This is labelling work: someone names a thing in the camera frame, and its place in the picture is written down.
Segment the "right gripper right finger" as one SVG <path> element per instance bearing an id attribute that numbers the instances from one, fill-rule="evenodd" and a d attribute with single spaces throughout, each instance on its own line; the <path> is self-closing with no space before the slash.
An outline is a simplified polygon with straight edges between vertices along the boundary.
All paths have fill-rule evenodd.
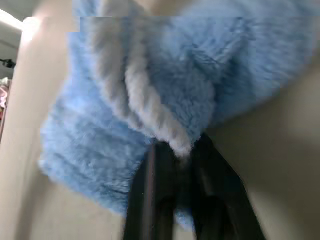
<path id="1" fill-rule="evenodd" d="M 259 240 L 243 181 L 203 134 L 191 152 L 191 212 L 198 240 Z"/>

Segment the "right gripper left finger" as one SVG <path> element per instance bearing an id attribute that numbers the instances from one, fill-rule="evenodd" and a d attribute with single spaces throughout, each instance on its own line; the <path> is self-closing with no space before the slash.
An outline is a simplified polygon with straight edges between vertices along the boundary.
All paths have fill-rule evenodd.
<path id="1" fill-rule="evenodd" d="M 177 167 L 171 147 L 151 145 L 136 171 L 128 194 L 125 240 L 171 240 L 177 206 Z"/>

